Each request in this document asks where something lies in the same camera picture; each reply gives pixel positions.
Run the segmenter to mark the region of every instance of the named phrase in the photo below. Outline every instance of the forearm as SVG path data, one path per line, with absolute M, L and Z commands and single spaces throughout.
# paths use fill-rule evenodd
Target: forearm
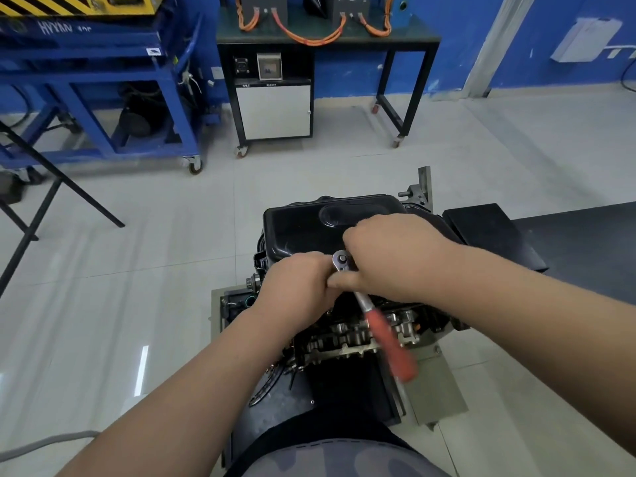
M 61 470 L 75 476 L 205 476 L 290 330 L 246 310 Z
M 636 453 L 636 307 L 463 247 L 435 302 Z

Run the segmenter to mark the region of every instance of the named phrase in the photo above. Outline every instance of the person's right arm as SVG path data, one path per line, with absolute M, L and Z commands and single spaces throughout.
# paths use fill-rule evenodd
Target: person's right arm
M 359 271 L 332 288 L 452 314 L 636 456 L 636 306 L 456 244 L 418 216 L 374 216 L 344 241 Z

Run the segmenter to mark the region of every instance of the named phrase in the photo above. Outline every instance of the black bag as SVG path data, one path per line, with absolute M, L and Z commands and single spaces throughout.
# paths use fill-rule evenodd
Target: black bag
M 303 0 L 303 6 L 309 15 L 327 18 L 327 12 L 325 12 L 327 9 L 325 0 Z

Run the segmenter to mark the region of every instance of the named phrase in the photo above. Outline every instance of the tiled floor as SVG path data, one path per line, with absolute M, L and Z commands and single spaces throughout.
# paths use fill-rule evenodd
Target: tiled floor
M 209 292 L 241 283 L 264 209 L 322 195 L 396 194 L 433 168 L 434 204 L 497 202 L 512 218 L 636 200 L 636 98 L 622 91 L 420 105 L 411 136 L 364 107 L 317 110 L 313 139 L 264 143 L 235 160 L 231 125 L 209 134 L 206 167 L 179 161 L 67 168 L 123 220 L 117 229 L 66 188 L 0 299 L 0 449 L 103 429 L 209 342 Z M 15 206 L 30 219 L 46 186 Z M 20 239 L 0 225 L 0 268 Z M 466 476 L 636 474 L 618 448 L 488 338 L 441 341 L 469 412 L 433 432 L 409 414 L 394 431 Z M 84 443 L 8 464 L 50 476 Z

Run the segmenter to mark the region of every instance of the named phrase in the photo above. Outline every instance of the hand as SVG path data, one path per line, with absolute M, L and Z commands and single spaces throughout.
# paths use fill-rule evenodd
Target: hand
M 434 304 L 461 248 L 414 214 L 370 217 L 343 240 L 359 271 L 331 275 L 329 287 L 402 303 Z
M 333 306 L 341 291 L 327 288 L 327 278 L 335 270 L 331 256 L 322 252 L 286 257 L 267 271 L 253 309 L 282 319 L 293 336 Z

